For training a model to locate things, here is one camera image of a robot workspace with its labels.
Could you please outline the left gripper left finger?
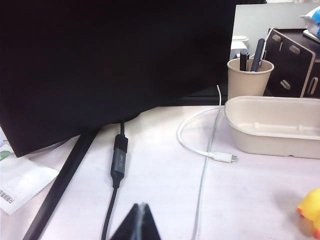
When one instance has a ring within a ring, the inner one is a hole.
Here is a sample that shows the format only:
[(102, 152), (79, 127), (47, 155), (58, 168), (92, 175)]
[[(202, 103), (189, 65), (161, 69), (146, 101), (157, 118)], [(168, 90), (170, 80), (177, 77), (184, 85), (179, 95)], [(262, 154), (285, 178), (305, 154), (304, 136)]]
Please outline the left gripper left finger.
[(135, 203), (111, 240), (141, 240), (142, 239), (142, 209)]

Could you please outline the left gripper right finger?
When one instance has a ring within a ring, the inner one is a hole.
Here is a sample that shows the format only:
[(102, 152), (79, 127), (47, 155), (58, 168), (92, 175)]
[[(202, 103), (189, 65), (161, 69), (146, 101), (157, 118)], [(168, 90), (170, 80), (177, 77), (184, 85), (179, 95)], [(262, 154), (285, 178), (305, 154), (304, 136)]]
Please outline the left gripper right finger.
[(153, 214), (147, 203), (142, 203), (138, 206), (137, 226), (136, 226), (137, 240), (160, 240)]

